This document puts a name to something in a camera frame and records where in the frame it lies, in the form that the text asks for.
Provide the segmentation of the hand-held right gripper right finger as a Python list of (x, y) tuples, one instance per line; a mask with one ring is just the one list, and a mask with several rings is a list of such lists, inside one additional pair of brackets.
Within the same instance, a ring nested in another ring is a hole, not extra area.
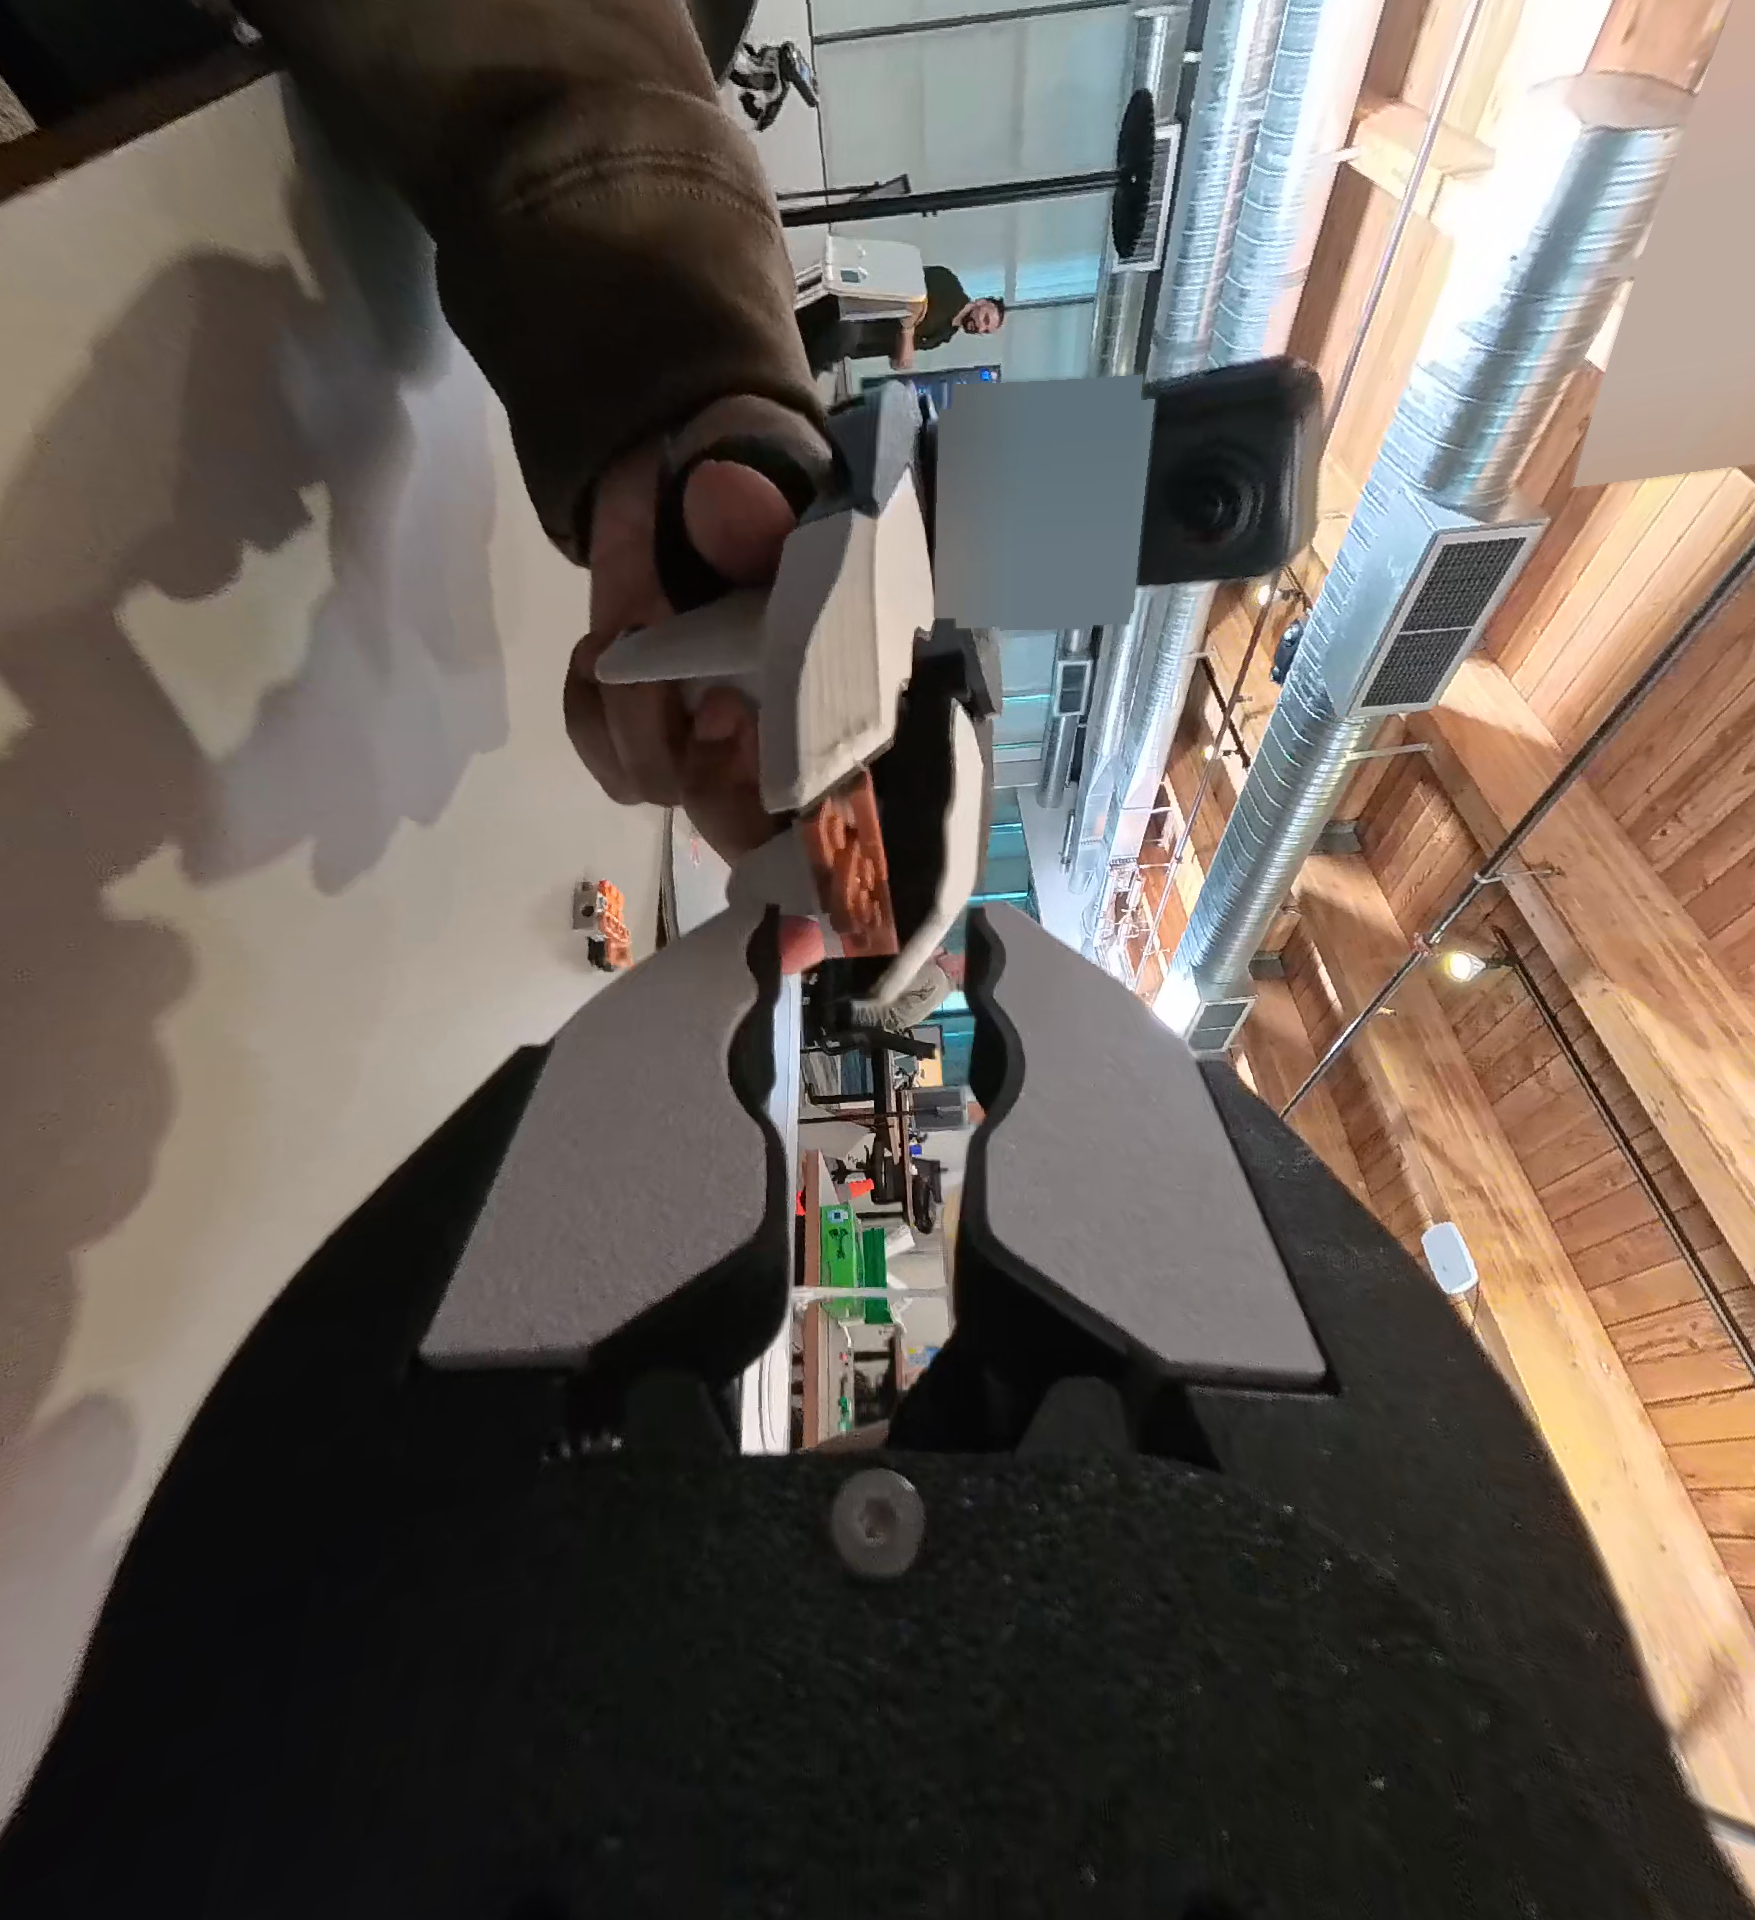
[(968, 917), (962, 1259), (1159, 1378), (1317, 1388), (1329, 1363), (1187, 1041), (1024, 913)]

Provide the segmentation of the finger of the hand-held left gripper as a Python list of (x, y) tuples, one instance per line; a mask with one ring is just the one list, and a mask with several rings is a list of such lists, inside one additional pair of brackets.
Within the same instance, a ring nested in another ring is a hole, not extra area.
[(765, 601), (760, 795), (807, 809), (893, 738), (916, 638), (933, 628), (933, 553), (916, 496), (835, 507), (783, 543)]
[(913, 696), (876, 762), (876, 814), (896, 955), (876, 976), (893, 1002), (959, 925), (988, 841), (988, 731), (959, 696)]

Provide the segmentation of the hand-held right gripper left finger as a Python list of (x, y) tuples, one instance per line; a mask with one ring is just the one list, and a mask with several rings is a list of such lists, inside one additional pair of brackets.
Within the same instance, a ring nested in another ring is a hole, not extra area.
[(779, 931), (725, 907), (552, 1034), (423, 1363), (741, 1372), (767, 1352), (795, 1286)]

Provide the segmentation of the orange toy brick assembly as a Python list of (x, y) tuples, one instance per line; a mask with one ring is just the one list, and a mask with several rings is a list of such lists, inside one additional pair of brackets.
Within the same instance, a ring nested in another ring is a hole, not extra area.
[(891, 862), (871, 770), (839, 781), (796, 814), (824, 919), (849, 959), (893, 959), (900, 931), (891, 900)]

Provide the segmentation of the person's left forearm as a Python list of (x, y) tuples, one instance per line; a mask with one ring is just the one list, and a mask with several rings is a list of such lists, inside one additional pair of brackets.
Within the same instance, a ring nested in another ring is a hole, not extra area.
[(434, 241), (570, 555), (618, 459), (718, 427), (824, 476), (795, 269), (725, 77), (752, 4), (235, 4)]

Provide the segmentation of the grey desk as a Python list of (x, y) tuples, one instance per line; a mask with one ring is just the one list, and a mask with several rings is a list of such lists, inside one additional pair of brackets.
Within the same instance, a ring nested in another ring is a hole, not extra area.
[(430, 245), (290, 83), (3, 165), (0, 1825), (241, 1338), (666, 851)]

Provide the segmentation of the person's left hand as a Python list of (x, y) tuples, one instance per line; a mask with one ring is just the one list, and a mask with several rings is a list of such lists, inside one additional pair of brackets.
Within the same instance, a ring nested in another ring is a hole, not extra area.
[[(760, 790), (760, 709), (736, 689), (706, 689), (695, 706), (674, 685), (600, 685), (597, 658), (627, 629), (672, 613), (651, 568), (651, 512), (666, 448), (614, 463), (593, 492), (589, 629), (564, 679), (570, 743), (600, 790), (624, 808), (672, 808), (736, 867), (779, 837)], [(738, 463), (691, 470), (681, 522), (695, 553), (725, 586), (765, 586), (796, 516), (779, 486)]]

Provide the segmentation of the white box device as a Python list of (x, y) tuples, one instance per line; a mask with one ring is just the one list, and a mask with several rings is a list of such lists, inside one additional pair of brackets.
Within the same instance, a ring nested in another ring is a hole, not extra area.
[(926, 305), (926, 262), (911, 241), (820, 234), (812, 262), (796, 266), (795, 308), (839, 303), (843, 314), (913, 323)]

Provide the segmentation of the green machine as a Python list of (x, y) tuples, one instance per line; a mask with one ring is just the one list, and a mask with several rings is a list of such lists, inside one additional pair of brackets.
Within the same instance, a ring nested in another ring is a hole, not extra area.
[(864, 1220), (849, 1202), (820, 1207), (824, 1310), (843, 1326), (891, 1328), (891, 1224)]

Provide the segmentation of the black pole with disc top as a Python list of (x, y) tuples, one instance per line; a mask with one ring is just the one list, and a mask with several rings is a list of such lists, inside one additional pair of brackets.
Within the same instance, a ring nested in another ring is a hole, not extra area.
[(1181, 143), (1183, 124), (1178, 120), (1154, 120), (1154, 96), (1136, 90), (1120, 123), (1113, 165), (1104, 171), (929, 188), (916, 188), (908, 172), (896, 172), (858, 185), (783, 194), (779, 218), (783, 228), (843, 228), (885, 218), (1105, 199), (1105, 232), (1116, 253), (1121, 261), (1156, 261), (1165, 188), (1178, 180)]

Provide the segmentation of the dark legged robot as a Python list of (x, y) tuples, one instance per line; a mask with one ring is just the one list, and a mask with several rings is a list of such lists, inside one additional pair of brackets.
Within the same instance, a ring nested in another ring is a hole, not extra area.
[(725, 80), (752, 130), (767, 130), (795, 100), (820, 108), (815, 66), (792, 38), (774, 44), (738, 40)]

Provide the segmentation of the large metal duct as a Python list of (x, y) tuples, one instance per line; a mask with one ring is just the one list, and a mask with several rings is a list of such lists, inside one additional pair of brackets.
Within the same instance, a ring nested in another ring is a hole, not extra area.
[[(1345, 537), (1397, 497), (1480, 522), (1538, 515), (1524, 463), (1633, 276), (1693, 107), (1678, 83), (1611, 70), (1526, 93)], [(1263, 931), (1384, 719), (1329, 705), (1321, 587), (1165, 980), (1159, 999), (1187, 997), (1187, 1017), (1198, 991), (1250, 987)]]

